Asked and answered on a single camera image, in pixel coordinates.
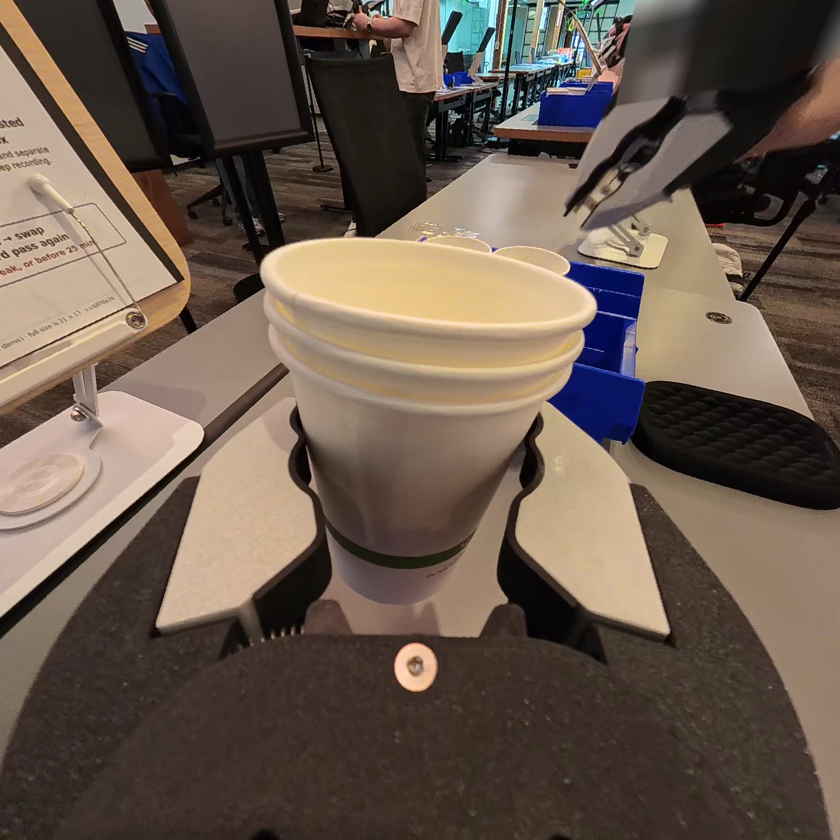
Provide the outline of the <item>person's right hand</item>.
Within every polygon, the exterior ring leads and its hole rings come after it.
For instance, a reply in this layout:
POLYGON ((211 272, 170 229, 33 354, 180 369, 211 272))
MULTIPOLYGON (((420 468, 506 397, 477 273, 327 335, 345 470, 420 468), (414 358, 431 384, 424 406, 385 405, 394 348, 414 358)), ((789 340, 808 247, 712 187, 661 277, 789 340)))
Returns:
POLYGON ((765 144, 767 154, 813 146, 839 131, 839 89, 812 89, 790 106, 773 126, 765 144))

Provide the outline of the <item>black textured pad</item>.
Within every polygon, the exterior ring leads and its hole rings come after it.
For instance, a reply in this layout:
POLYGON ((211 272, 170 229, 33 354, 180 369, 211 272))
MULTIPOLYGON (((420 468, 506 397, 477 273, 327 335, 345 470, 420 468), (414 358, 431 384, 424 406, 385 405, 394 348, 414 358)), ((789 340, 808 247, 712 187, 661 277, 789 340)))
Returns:
POLYGON ((839 508, 839 451, 789 408, 698 385, 647 383, 635 448, 682 475, 798 508, 839 508))

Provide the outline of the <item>black framed panel on stand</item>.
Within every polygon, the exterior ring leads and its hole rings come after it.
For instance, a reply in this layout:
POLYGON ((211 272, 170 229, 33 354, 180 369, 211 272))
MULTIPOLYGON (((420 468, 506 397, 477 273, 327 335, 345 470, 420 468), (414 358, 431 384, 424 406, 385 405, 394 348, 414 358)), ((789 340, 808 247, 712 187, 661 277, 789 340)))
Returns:
POLYGON ((233 188, 259 266, 286 243, 264 152, 314 139, 288 3, 150 5, 206 151, 233 188))
POLYGON ((16 1, 58 69, 131 173, 172 163, 111 1, 16 1))

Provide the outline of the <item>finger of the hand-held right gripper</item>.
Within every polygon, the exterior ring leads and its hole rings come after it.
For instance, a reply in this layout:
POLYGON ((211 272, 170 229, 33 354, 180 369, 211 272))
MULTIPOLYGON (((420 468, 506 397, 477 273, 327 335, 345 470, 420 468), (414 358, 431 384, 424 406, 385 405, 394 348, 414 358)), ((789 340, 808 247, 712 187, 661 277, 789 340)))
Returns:
POLYGON ((576 169, 566 215, 582 207, 591 215, 633 215, 662 199, 632 198, 624 183, 651 162, 686 112, 686 99, 616 104, 595 129, 576 169))
MULTIPOLYGON (((732 122, 720 110, 686 109, 682 119, 666 135, 651 162, 625 181, 625 192, 632 198, 656 193, 662 196, 657 203, 664 201, 679 189, 678 182, 689 168, 699 163, 700 158, 725 140, 732 130, 732 122)), ((581 229, 587 231, 617 224, 630 216, 591 215, 583 207, 578 211, 581 229)))

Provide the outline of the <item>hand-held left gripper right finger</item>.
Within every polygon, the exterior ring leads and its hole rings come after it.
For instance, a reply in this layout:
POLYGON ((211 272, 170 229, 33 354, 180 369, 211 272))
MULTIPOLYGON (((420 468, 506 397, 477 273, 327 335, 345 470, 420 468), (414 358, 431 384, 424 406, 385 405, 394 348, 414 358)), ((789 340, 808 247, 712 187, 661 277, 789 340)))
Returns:
POLYGON ((523 447, 499 586, 529 634, 583 644, 610 627, 665 641, 669 620, 621 467, 552 405, 541 406, 523 447))

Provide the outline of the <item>wooden instruction board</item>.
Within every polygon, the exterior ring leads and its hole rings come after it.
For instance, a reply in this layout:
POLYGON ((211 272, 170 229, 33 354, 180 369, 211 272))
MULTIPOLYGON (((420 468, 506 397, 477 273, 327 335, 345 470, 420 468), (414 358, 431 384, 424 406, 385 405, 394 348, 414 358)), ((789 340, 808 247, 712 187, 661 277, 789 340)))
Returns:
POLYGON ((177 319, 186 261, 15 2, 2 2, 2 414, 177 319))

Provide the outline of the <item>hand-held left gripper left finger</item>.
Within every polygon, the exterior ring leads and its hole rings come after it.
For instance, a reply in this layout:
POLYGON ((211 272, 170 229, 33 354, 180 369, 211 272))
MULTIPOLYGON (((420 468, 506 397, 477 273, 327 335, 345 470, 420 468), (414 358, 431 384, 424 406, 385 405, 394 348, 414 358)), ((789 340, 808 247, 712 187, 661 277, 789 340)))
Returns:
POLYGON ((250 643, 301 625, 332 563, 296 405, 275 405, 197 481, 155 628, 234 619, 250 643))

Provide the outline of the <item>blue plastic bin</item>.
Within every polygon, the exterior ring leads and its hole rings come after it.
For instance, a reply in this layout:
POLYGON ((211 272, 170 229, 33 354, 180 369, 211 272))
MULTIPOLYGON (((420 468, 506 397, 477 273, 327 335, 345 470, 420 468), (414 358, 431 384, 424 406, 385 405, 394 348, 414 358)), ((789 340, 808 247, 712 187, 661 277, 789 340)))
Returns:
POLYGON ((636 428, 646 387, 636 376, 644 275, 571 261, 568 278, 594 296, 597 312, 584 329, 570 379, 549 401, 596 443, 624 445, 636 428))

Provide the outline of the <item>stack of nested white cups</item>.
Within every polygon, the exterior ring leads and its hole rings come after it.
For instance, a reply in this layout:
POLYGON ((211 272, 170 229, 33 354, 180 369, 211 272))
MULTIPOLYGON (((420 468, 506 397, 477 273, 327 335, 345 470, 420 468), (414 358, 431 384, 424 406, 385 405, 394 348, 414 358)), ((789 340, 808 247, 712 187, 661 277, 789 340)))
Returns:
POLYGON ((260 275, 339 572, 373 601, 428 598, 571 377, 595 298, 431 240, 301 241, 260 275))

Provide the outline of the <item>wooden desk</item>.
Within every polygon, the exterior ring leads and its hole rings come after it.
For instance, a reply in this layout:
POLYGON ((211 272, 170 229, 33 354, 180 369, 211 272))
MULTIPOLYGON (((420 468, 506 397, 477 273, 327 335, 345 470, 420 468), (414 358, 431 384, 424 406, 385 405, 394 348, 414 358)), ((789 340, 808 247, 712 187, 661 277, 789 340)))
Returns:
POLYGON ((595 128, 541 125, 539 105, 521 110, 493 129, 495 140, 507 142, 509 155, 537 158, 542 154, 574 164, 583 155, 595 128))

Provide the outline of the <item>white paper cup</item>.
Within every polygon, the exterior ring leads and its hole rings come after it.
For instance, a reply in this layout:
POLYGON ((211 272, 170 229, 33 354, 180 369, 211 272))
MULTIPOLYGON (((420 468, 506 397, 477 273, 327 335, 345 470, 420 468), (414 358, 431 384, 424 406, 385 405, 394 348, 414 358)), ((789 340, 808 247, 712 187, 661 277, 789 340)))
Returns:
POLYGON ((493 255, 543 268, 562 277, 567 277, 571 271, 571 263, 567 258, 546 248, 525 245, 508 246, 496 248, 493 255))
POLYGON ((420 237, 417 240, 417 242, 426 245, 440 245, 445 247, 464 249, 486 255, 492 255, 494 253, 493 248, 487 242, 471 236, 463 236, 456 234, 437 234, 433 236, 420 237))

